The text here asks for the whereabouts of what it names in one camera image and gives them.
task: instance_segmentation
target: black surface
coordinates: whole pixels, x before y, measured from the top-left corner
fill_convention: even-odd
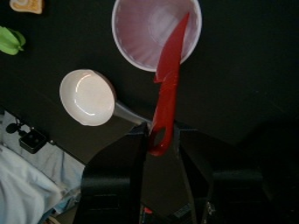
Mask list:
[[[45,1],[41,15],[17,13],[8,3],[0,2],[0,25],[20,31],[27,45],[16,56],[0,53],[0,104],[88,162],[132,124],[115,117],[100,127],[77,124],[61,106],[61,78],[79,68],[97,70],[119,100],[151,118],[159,92],[155,74],[135,68],[117,50],[111,31],[115,1]],[[182,64],[175,119],[238,144],[260,123],[294,123],[299,117],[298,1],[202,0],[200,8],[200,40]],[[167,214],[170,205],[155,197],[155,180],[167,180],[172,190],[167,194],[166,187],[163,195],[171,198],[180,193],[182,176],[171,175],[178,167],[172,156],[148,161],[148,201]]]

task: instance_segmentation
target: white cloth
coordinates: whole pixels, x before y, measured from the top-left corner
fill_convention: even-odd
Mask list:
[[[0,223],[36,224],[61,198],[55,183],[0,145]]]
[[[31,168],[24,169],[28,173],[24,174],[24,176],[19,177],[17,180],[29,177],[33,173],[40,173],[45,178],[39,178],[40,182],[39,185],[28,185],[27,187],[32,189],[43,189],[44,186],[43,184],[48,185],[52,183],[56,185],[56,190],[60,192],[60,200],[56,201],[56,193],[57,191],[53,191],[53,188],[51,188],[51,191],[48,191],[49,198],[47,198],[47,192],[39,192],[40,195],[44,194],[44,203],[51,206],[44,206],[48,209],[55,208],[57,213],[64,212],[67,209],[69,209],[73,206],[73,203],[77,202],[77,199],[80,197],[80,179],[81,179],[81,173],[84,169],[83,163],[80,163],[68,153],[65,153],[57,146],[51,145],[47,143],[43,148],[37,151],[36,154],[31,154],[25,149],[21,148],[19,144],[19,134],[17,132],[13,134],[8,134],[5,132],[5,127],[11,123],[15,123],[15,117],[9,113],[4,113],[4,116],[0,116],[0,145],[4,150],[4,154],[7,154],[7,150],[11,150],[12,153],[21,159],[24,160],[24,164],[29,165]],[[23,126],[24,131],[29,131],[28,126]],[[7,161],[5,163],[8,170],[12,165],[15,165],[15,162]],[[9,188],[8,185],[15,186],[11,188],[11,193],[15,194],[15,197],[23,198],[24,191],[21,191],[20,187],[17,186],[19,182],[16,183],[15,181],[15,176],[7,176],[7,179],[4,180],[0,174],[0,182],[3,183],[4,181],[7,182],[4,185],[7,186],[5,191],[3,195],[0,195],[0,201],[1,198],[4,197],[8,199],[5,195],[9,195]],[[35,190],[28,190],[28,197],[31,197],[31,194],[33,193]],[[57,203],[51,203],[48,204],[48,200],[53,200]],[[9,200],[9,203],[7,205],[0,206],[0,224],[36,224],[37,222],[29,222],[27,218],[31,217],[32,213],[36,213],[33,211],[35,209],[35,201],[27,200],[27,204],[17,204],[17,200]],[[19,213],[23,215],[24,222],[3,222],[3,213],[12,215],[11,213]]]

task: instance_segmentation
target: black object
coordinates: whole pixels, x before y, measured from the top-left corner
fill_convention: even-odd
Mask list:
[[[20,129],[19,125],[16,123],[11,123],[5,127],[5,132],[13,134],[19,129]]]
[[[259,164],[267,197],[282,223],[299,223],[298,122],[263,123],[239,147]]]
[[[23,137],[25,135],[25,132],[21,130],[23,126],[24,124],[19,122],[17,119],[15,119],[15,123],[11,123],[9,125],[7,125],[5,132],[9,134],[13,134],[17,131],[19,135]]]
[[[147,125],[135,127],[87,164],[75,224],[137,224]]]
[[[36,129],[32,129],[27,134],[19,139],[21,147],[35,154],[39,149],[47,144],[47,137]]]
[[[276,215],[263,175],[248,156],[196,129],[179,124],[176,131],[192,223],[286,223]]]

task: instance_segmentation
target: red knife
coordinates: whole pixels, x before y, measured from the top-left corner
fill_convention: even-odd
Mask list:
[[[190,13],[183,17],[166,41],[154,77],[155,83],[163,83],[154,112],[154,123],[148,139],[148,152],[155,156],[162,156],[166,153],[174,138],[176,88],[183,54],[183,37],[188,19]],[[156,136],[160,132],[163,134],[163,140],[159,143],[155,143]]]

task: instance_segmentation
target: green object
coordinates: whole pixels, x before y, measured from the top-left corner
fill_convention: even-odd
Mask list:
[[[19,31],[0,26],[0,51],[16,55],[19,51],[24,50],[24,44],[24,35]]]

